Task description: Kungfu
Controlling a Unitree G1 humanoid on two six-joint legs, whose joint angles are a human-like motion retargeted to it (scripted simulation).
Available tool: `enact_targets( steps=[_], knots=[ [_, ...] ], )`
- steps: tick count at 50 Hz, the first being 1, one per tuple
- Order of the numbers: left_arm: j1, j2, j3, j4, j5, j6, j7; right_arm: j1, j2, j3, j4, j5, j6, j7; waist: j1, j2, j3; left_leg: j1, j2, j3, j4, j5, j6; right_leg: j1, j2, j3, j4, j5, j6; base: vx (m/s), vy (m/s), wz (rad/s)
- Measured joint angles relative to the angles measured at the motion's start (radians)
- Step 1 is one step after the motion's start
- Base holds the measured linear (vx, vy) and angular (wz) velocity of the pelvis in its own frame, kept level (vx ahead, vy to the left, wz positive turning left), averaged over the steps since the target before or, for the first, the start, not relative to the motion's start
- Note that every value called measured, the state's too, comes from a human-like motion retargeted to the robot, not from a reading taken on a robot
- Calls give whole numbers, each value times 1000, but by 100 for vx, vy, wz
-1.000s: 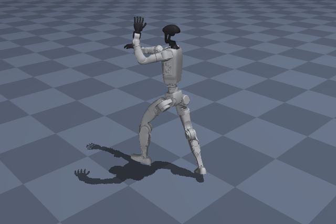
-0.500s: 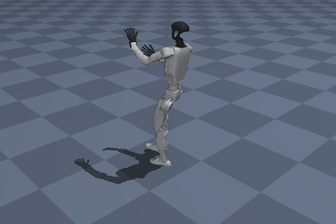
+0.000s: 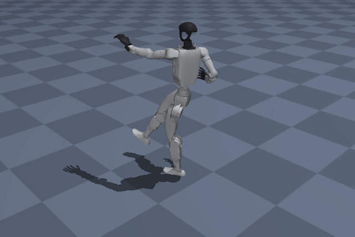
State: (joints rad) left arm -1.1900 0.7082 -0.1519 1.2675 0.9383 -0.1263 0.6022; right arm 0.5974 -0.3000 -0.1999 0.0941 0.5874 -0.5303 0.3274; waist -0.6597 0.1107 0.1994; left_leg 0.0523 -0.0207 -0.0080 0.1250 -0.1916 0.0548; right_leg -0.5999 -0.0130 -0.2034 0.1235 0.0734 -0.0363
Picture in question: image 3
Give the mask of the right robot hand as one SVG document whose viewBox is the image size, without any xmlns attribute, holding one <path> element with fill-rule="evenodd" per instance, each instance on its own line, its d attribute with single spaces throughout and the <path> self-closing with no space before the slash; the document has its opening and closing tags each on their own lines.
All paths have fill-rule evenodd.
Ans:
<svg viewBox="0 0 355 237">
<path fill-rule="evenodd" d="M 203 71 L 200 70 L 200 69 L 202 69 Z M 200 77 L 197 77 L 197 78 L 205 80 L 205 76 L 207 76 L 207 74 L 206 74 L 205 70 L 202 67 L 200 67 L 200 69 L 199 69 L 199 71 L 200 71 L 199 74 L 201 74 L 201 75 L 198 75 Z"/>
</svg>

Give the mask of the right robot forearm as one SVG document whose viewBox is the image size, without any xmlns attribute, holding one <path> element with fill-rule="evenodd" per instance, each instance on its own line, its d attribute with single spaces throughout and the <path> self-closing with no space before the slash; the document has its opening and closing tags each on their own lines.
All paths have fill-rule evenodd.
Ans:
<svg viewBox="0 0 355 237">
<path fill-rule="evenodd" d="M 218 74 L 217 74 L 218 75 Z M 215 81 L 217 79 L 217 77 L 213 78 L 213 79 L 209 79 L 208 76 L 205 76 L 205 81 L 207 83 L 212 83 L 213 81 Z"/>
</svg>

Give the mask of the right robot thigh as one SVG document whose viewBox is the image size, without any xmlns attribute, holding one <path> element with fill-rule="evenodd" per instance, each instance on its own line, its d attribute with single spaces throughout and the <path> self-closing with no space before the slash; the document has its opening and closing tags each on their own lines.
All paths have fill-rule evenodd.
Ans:
<svg viewBox="0 0 355 237">
<path fill-rule="evenodd" d="M 174 104 L 174 96 L 178 89 L 171 92 L 160 104 L 159 109 L 157 111 L 156 118 L 159 122 L 165 121 L 166 110 L 169 108 L 171 104 Z"/>
</svg>

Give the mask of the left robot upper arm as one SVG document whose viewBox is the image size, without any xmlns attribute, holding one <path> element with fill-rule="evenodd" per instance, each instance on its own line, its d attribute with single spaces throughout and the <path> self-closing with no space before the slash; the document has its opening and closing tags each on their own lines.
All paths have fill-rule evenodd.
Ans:
<svg viewBox="0 0 355 237">
<path fill-rule="evenodd" d="M 151 49 L 150 49 L 151 50 Z M 151 50 L 151 53 L 148 56 L 145 56 L 147 59 L 168 59 L 168 60 L 174 60 L 178 58 L 179 56 L 179 51 L 175 50 L 173 48 L 167 48 L 164 50 L 157 50 L 153 52 Z"/>
</svg>

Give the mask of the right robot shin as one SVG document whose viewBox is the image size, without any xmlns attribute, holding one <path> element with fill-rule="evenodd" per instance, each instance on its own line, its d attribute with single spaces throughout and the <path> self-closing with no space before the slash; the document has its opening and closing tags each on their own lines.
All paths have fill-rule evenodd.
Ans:
<svg viewBox="0 0 355 237">
<path fill-rule="evenodd" d="M 158 127 L 163 123 L 163 122 L 159 122 L 157 120 L 156 115 L 157 115 L 157 112 L 152 117 L 151 121 L 148 124 L 148 127 L 145 130 L 145 133 L 142 135 L 142 136 L 145 135 L 144 138 L 147 138 L 153 130 L 157 130 Z"/>
</svg>

